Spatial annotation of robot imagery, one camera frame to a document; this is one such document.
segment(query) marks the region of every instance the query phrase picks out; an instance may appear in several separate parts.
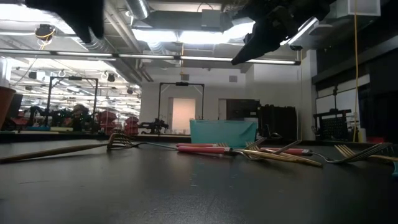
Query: cable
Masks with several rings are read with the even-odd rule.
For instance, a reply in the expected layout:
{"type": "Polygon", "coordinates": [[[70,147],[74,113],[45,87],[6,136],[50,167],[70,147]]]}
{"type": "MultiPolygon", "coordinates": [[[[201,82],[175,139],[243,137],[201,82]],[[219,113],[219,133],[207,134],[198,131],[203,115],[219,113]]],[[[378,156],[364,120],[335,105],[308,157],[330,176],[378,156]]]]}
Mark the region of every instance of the cable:
{"type": "MultiPolygon", "coordinates": [[[[39,50],[43,50],[44,47],[45,47],[46,45],[42,45],[42,46],[40,47],[39,50]]],[[[33,64],[34,64],[36,61],[37,61],[37,55],[35,56],[35,60],[33,60],[32,64],[31,64],[31,65],[29,66],[29,68],[26,70],[25,74],[24,74],[17,82],[15,82],[14,86],[17,85],[23,78],[25,78],[25,76],[26,76],[27,73],[30,71],[30,69],[32,68],[33,64]]]]}
{"type": "Polygon", "coordinates": [[[214,9],[213,9],[213,6],[211,6],[211,5],[208,4],[207,2],[202,2],[202,3],[200,3],[200,5],[198,6],[197,12],[199,12],[200,6],[203,5],[203,4],[206,4],[206,5],[210,6],[210,7],[211,7],[211,10],[214,10],[214,9]]]}
{"type": "Polygon", "coordinates": [[[300,115],[300,119],[301,119],[301,133],[300,133],[300,140],[303,140],[303,49],[300,50],[300,75],[301,75],[301,115],[300,115]]]}
{"type": "Polygon", "coordinates": [[[355,31],[355,70],[356,70],[356,78],[355,78],[355,105],[354,105],[354,137],[353,142],[355,142],[356,138],[356,105],[358,104],[358,76],[359,76],[359,65],[358,65],[358,35],[357,35],[357,21],[356,21],[356,10],[357,10],[357,1],[354,1],[354,31],[355,31]]]}

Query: yellow cable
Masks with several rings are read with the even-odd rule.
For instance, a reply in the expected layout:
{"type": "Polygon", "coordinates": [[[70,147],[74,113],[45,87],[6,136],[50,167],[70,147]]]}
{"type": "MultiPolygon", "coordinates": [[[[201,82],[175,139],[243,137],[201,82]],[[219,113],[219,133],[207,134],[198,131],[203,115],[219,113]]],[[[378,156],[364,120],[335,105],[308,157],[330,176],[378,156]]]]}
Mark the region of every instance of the yellow cable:
{"type": "Polygon", "coordinates": [[[303,140],[303,50],[300,51],[301,57],[300,57],[300,69],[301,69],[301,115],[300,115],[300,119],[301,119],[301,136],[300,136],[300,140],[303,140]]]}
{"type": "Polygon", "coordinates": [[[357,35],[357,22],[356,22],[356,7],[357,0],[355,0],[354,7],[354,31],[355,31],[355,69],[356,69],[356,78],[355,78],[355,108],[354,108],[354,137],[353,142],[355,142],[355,133],[356,133],[356,105],[358,104],[358,76],[359,76],[359,66],[358,66],[358,35],[357,35]]]}

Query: workbench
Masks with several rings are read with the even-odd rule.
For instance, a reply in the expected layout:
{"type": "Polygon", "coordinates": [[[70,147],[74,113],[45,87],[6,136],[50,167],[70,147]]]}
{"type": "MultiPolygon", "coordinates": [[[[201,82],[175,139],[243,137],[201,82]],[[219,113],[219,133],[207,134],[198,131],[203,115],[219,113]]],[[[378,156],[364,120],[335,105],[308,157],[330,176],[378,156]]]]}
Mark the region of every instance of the workbench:
{"type": "MultiPolygon", "coordinates": [[[[0,144],[0,156],[98,140],[0,144]]],[[[330,146],[301,146],[334,159],[330,146]]],[[[395,223],[387,164],[322,169],[143,145],[0,164],[0,223],[395,223]]]]}

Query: metal frame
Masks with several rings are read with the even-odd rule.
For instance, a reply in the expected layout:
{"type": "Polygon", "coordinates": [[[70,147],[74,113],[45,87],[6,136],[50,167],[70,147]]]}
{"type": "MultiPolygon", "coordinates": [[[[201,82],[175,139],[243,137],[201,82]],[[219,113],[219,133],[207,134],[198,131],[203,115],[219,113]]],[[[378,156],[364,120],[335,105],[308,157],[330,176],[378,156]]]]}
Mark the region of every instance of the metal frame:
{"type": "Polygon", "coordinates": [[[185,85],[179,85],[178,82],[176,83],[159,83],[159,102],[157,107],[157,119],[160,119],[160,97],[162,95],[162,85],[176,85],[176,86],[190,86],[190,85],[199,85],[202,87],[202,94],[201,94],[201,118],[203,118],[203,109],[205,107],[205,84],[199,83],[183,83],[185,85]]]}
{"type": "Polygon", "coordinates": [[[98,79],[97,78],[83,78],[83,77],[50,77],[50,83],[49,83],[49,96],[47,97],[47,108],[45,109],[45,120],[44,123],[46,126],[49,124],[49,111],[50,111],[50,100],[51,100],[51,90],[53,87],[57,86],[57,84],[64,80],[73,80],[73,81],[82,81],[82,80],[94,80],[95,81],[95,93],[94,93],[94,107],[93,107],[93,120],[91,121],[91,133],[94,133],[94,119],[95,119],[95,109],[97,105],[97,91],[98,91],[98,79]],[[52,80],[57,79],[58,82],[52,85],[52,80]]]}

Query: black machine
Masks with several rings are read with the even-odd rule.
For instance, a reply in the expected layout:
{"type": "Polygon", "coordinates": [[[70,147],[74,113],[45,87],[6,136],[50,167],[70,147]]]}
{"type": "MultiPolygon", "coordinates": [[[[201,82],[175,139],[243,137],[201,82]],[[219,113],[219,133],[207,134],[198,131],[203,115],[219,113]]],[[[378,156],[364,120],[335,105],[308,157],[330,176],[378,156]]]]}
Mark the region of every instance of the black machine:
{"type": "Polygon", "coordinates": [[[166,124],[164,120],[155,118],[154,122],[142,122],[138,125],[138,128],[150,129],[150,133],[143,131],[141,134],[161,134],[162,128],[164,128],[164,132],[166,132],[166,129],[169,128],[169,125],[166,124]]]}
{"type": "Polygon", "coordinates": [[[244,47],[232,60],[233,65],[247,62],[277,50],[283,40],[297,34],[299,27],[311,17],[319,21],[330,12],[336,0],[250,0],[235,15],[248,17],[256,23],[252,34],[246,34],[244,47]]]}
{"type": "Polygon", "coordinates": [[[226,119],[244,120],[245,118],[258,118],[259,100],[226,100],[226,119]]]}

